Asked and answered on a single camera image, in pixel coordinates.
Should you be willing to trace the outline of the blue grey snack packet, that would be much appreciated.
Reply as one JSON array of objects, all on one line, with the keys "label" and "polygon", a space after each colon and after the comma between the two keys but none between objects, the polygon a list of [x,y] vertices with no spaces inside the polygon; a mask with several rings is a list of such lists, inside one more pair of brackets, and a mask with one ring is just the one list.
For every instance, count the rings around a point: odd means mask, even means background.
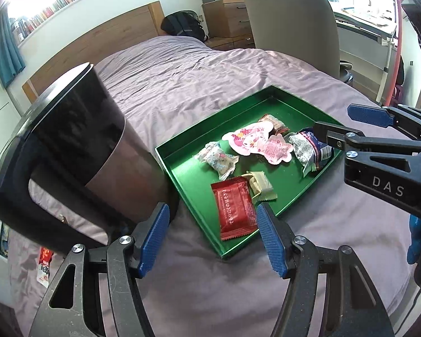
[{"label": "blue grey snack packet", "polygon": [[294,147],[294,154],[302,166],[304,177],[322,170],[333,158],[333,147],[318,140],[312,128],[292,132],[285,136],[285,140]]}]

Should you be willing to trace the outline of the red white spicy snack pouch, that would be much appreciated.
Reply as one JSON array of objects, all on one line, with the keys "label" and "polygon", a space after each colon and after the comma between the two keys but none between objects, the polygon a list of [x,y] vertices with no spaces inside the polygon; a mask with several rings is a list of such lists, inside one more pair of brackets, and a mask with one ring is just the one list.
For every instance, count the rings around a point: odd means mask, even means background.
[{"label": "red white spicy snack pouch", "polygon": [[49,286],[50,265],[53,254],[51,250],[45,247],[42,247],[39,252],[36,281],[45,288]]}]

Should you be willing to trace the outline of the pink cartoon shaped packet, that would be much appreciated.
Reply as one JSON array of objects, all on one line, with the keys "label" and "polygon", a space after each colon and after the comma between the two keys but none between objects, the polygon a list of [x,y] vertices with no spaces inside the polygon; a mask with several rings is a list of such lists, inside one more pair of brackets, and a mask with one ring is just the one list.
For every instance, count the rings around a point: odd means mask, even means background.
[{"label": "pink cartoon shaped packet", "polygon": [[222,140],[242,156],[258,154],[271,165],[289,163],[292,161],[294,147],[286,143],[283,135],[273,135],[270,132],[273,125],[270,122],[254,122],[247,126],[228,132]]}]

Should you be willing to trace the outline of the beige green snack packet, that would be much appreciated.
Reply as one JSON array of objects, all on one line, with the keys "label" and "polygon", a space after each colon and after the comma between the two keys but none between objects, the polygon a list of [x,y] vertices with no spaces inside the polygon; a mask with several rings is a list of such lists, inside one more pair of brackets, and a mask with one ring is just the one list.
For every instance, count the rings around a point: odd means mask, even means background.
[{"label": "beige green snack packet", "polygon": [[251,199],[254,203],[274,201],[278,198],[278,194],[263,171],[247,172],[242,177],[249,182],[253,192]]}]

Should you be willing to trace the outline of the white cartoon candy packet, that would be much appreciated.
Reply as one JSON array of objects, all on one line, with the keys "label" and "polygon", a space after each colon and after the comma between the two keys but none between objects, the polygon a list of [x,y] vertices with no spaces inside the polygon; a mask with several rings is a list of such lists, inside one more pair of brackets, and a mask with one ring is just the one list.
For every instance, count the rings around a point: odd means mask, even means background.
[{"label": "white cartoon candy packet", "polygon": [[220,181],[226,180],[235,171],[236,164],[239,162],[239,156],[227,154],[219,142],[206,143],[194,159],[200,163],[207,163],[218,173]]}]

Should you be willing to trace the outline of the red Japanese snack packet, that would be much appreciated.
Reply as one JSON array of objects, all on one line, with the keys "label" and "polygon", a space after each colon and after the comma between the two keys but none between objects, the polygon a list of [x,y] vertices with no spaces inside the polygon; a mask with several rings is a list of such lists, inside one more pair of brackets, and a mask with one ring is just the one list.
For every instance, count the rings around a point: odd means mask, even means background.
[{"label": "red Japanese snack packet", "polygon": [[210,187],[217,204],[222,241],[247,236],[258,229],[247,179],[233,177]]}]

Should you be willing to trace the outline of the white desk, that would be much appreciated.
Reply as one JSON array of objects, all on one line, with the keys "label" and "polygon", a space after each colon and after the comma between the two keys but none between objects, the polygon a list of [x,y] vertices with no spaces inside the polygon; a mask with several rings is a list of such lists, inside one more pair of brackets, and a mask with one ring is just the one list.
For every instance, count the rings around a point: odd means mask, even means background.
[{"label": "white desk", "polygon": [[341,58],[352,64],[353,86],[385,102],[398,47],[397,0],[329,0],[338,26]]}]

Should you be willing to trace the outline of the beige office chair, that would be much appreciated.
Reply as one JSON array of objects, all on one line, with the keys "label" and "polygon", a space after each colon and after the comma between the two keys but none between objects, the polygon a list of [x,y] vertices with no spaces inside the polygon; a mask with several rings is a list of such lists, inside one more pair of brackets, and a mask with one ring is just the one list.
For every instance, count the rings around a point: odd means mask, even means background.
[{"label": "beige office chair", "polygon": [[352,64],[342,61],[334,12],[328,0],[244,0],[258,49],[309,63],[353,84]]}]

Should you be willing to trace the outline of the green metal tray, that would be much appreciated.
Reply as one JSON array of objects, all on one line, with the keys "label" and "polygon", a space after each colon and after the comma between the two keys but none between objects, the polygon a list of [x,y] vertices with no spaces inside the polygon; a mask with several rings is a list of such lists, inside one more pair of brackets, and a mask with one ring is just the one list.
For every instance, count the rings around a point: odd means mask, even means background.
[{"label": "green metal tray", "polygon": [[[192,217],[222,259],[239,252],[256,234],[231,240],[220,238],[217,203],[211,190],[211,184],[217,182],[218,175],[195,156],[209,142],[219,142],[226,153],[232,154],[233,150],[222,137],[256,122],[265,114],[280,119],[293,132],[309,128],[315,122],[337,122],[334,117],[304,99],[270,86],[203,119],[155,150]],[[248,171],[262,171],[272,183],[278,194],[278,199],[270,203],[275,215],[286,211],[323,175],[317,172],[304,176],[297,159],[274,166],[257,154],[241,156],[233,174],[238,177]]]}]

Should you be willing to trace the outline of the wooden nightstand drawers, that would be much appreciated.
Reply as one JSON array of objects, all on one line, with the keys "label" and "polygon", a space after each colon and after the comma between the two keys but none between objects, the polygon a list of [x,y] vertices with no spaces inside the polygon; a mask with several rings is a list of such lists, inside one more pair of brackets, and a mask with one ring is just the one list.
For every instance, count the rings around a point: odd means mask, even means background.
[{"label": "wooden nightstand drawers", "polygon": [[255,48],[244,0],[217,0],[202,4],[211,49]]}]

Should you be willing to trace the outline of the black and pink kettle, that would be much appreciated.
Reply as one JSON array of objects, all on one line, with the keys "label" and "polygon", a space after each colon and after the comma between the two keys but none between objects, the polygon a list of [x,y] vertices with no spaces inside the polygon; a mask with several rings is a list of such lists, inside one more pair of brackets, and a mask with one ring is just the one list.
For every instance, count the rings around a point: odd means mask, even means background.
[{"label": "black and pink kettle", "polygon": [[159,203],[172,211],[171,181],[118,108],[91,63],[59,77],[14,129],[0,161],[0,219],[60,254],[99,242],[51,215],[31,196],[36,183],[109,240],[131,232]]}]

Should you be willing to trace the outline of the black backpack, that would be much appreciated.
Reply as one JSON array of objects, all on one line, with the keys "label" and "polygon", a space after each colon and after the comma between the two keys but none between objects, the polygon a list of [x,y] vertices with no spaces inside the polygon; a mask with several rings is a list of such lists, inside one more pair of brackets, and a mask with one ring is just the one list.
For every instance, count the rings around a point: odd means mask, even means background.
[{"label": "black backpack", "polygon": [[209,37],[206,35],[196,12],[184,10],[164,17],[160,28],[170,36],[193,37],[202,43]]}]

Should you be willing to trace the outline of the wooden headboard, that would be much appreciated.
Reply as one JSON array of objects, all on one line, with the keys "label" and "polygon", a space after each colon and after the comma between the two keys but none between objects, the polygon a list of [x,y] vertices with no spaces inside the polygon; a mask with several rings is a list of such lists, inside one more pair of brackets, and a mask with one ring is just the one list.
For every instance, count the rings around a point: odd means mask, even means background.
[{"label": "wooden headboard", "polygon": [[70,69],[85,62],[97,64],[104,58],[143,41],[162,36],[164,12],[161,2],[151,2],[114,17],[65,46],[22,86],[31,103]]}]

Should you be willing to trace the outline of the teal curtain left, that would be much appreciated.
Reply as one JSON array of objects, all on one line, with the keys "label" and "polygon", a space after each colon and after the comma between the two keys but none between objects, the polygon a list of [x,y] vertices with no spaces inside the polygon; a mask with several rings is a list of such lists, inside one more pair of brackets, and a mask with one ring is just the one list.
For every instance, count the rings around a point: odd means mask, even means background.
[{"label": "teal curtain left", "polygon": [[10,28],[7,7],[0,10],[0,81],[8,88],[26,64]]}]

